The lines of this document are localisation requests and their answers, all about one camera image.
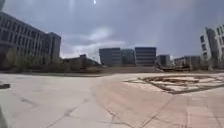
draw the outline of low building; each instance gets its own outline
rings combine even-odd
[[[87,67],[100,66],[98,62],[87,58],[85,54],[75,58],[64,58],[63,64],[67,64],[70,70],[78,70],[78,69],[85,69]]]
[[[201,57],[200,56],[184,56],[181,58],[174,59],[176,66],[189,66],[191,69],[201,68]]]
[[[59,61],[61,37],[45,33],[4,12],[0,12],[0,47],[14,49],[22,63],[48,65]]]
[[[170,55],[158,55],[156,57],[156,62],[160,66],[171,66]]]
[[[122,65],[135,65],[135,51],[133,49],[122,49]]]
[[[155,47],[135,47],[137,66],[154,66],[156,61]]]
[[[103,48],[99,49],[100,61],[104,66],[121,66],[121,49],[120,48]]]

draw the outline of sky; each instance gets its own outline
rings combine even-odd
[[[205,27],[224,24],[224,0],[6,0],[3,11],[62,37],[61,57],[99,60],[105,47],[200,55]]]

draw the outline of paved plaza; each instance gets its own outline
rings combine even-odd
[[[0,74],[11,84],[0,90],[0,105],[9,128],[224,128],[223,87],[173,95],[123,83],[159,75]]]

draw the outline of building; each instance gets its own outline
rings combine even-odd
[[[200,37],[203,57],[213,68],[224,67],[224,25],[205,28]]]
[[[171,66],[170,55],[158,55],[156,62],[161,66]]]
[[[121,49],[120,48],[103,48],[99,50],[100,61],[105,66],[121,66]]]
[[[80,55],[76,58],[64,58],[63,64],[66,64],[70,70],[84,69],[87,67],[99,67],[100,64],[90,58],[87,58],[86,55]]]
[[[184,56],[174,59],[176,66],[189,66],[191,69],[201,68],[201,57],[200,56]]]
[[[123,65],[135,65],[135,51],[133,49],[122,49],[121,57]]]
[[[156,61],[155,47],[135,47],[137,66],[153,66]]]
[[[0,0],[0,11],[2,11],[5,4],[5,0]]]
[[[6,48],[1,51],[1,56],[6,56],[10,49],[14,49],[22,62],[27,60],[34,65],[52,64],[60,59],[60,45],[59,35],[45,33],[0,12],[0,47]]]

